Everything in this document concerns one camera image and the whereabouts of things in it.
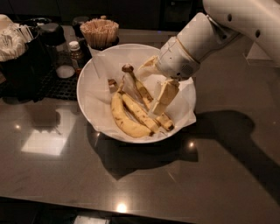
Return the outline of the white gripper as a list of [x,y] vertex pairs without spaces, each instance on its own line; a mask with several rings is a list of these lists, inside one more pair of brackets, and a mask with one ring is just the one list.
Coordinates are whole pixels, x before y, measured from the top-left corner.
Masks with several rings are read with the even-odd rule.
[[157,82],[148,115],[161,116],[179,92],[179,82],[188,80],[200,68],[176,37],[171,37],[160,49],[159,55],[148,58],[137,70],[138,74],[159,74],[168,78]]

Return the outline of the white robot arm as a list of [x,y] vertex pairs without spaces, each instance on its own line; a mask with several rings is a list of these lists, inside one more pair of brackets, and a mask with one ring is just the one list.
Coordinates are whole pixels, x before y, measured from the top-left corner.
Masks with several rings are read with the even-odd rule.
[[149,115],[165,112],[179,91],[211,53],[243,35],[253,40],[275,64],[280,63],[279,0],[203,0],[196,16],[160,52],[139,67],[144,75],[162,74],[167,81],[155,86]]

